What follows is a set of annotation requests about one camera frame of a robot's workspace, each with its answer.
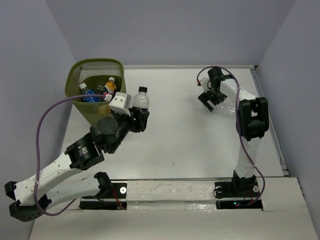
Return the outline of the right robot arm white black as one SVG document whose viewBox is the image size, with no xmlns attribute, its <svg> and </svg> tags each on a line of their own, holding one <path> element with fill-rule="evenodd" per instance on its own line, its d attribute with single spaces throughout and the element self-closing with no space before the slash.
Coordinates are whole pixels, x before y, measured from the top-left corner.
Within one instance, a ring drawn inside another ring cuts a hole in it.
<svg viewBox="0 0 320 240">
<path fill-rule="evenodd" d="M 215 183 L 213 195 L 217 199 L 253 196 L 257 200 L 261 191 L 256 177 L 260 173 L 256 158 L 260 142 L 270 126 L 268 100 L 242 88 L 224 67 L 207 66 L 205 70 L 207 77 L 196 78 L 197 85 L 203 88 L 198 100 L 211 112 L 226 99 L 231 100 L 235 105 L 235 128 L 240 142 L 231 180 Z"/>
</svg>

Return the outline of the orange tea bottle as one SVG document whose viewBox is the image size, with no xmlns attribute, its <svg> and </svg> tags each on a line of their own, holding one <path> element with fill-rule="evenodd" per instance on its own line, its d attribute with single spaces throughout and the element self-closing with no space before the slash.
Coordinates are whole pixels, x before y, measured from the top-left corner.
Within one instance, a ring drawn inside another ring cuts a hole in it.
<svg viewBox="0 0 320 240">
<path fill-rule="evenodd" d="M 110 102 L 114 96 L 115 91 L 117 90 L 115 81 L 116 80 L 114 77 L 109 77 L 108 81 L 104 85 L 104 92 L 102 95 L 105 95 L 105 102 Z"/>
</svg>

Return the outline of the blue label bottle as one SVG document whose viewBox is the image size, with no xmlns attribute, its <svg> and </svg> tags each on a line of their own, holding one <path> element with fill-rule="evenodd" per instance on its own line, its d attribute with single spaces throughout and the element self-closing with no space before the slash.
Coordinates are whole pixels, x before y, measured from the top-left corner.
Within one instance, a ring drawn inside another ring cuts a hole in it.
<svg viewBox="0 0 320 240">
<path fill-rule="evenodd" d="M 97 96 L 100 95 L 100 93 L 95 92 L 93 89 L 89 88 L 86 83 L 81 83 L 79 85 L 79 89 L 81 90 L 81 93 L 85 95 L 85 97 L 83 97 L 83 101 L 86 103 L 98 103 L 105 101 L 103 97 Z"/>
<path fill-rule="evenodd" d="M 95 88 L 96 93 L 102 95 L 104 93 L 104 85 L 98 84 Z"/>
</svg>

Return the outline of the pepsi label small bottle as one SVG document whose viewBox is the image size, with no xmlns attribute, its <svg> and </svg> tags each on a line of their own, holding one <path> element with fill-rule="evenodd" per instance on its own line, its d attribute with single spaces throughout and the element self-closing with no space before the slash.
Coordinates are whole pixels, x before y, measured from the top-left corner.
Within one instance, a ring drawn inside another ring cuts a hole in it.
<svg viewBox="0 0 320 240">
<path fill-rule="evenodd" d="M 148 88 L 140 86 L 138 93 L 133 98 L 132 107 L 139 109 L 141 112 L 147 112 L 149 110 L 150 100 L 147 96 Z"/>
</svg>

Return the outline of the clear plastic bottle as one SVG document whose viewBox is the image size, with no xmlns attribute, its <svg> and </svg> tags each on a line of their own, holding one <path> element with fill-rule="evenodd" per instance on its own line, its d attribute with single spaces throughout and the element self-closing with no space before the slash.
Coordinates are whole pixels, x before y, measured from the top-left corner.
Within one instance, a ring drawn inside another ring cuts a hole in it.
<svg viewBox="0 0 320 240">
<path fill-rule="evenodd" d="M 219 104 L 214 107 L 214 110 L 212 112 L 215 114 L 230 115 L 231 116 L 236 113 L 236 109 L 234 106 Z"/>
</svg>

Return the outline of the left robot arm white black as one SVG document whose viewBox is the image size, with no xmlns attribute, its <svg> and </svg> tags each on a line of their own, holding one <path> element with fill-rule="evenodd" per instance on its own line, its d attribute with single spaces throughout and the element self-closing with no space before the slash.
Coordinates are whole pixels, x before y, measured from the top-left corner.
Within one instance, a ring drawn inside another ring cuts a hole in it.
<svg viewBox="0 0 320 240">
<path fill-rule="evenodd" d="M 148 110 L 132 107 L 128 114 L 114 112 L 105 116 L 39 173 L 24 181 L 6 183 L 5 193 L 14 201 L 9 206 L 10 216 L 29 222 L 68 201 L 107 197 L 113 192 L 113 185 L 106 172 L 73 183 L 65 181 L 103 162 L 105 153 L 114 154 L 129 132 L 144 132 L 149 115 Z"/>
</svg>

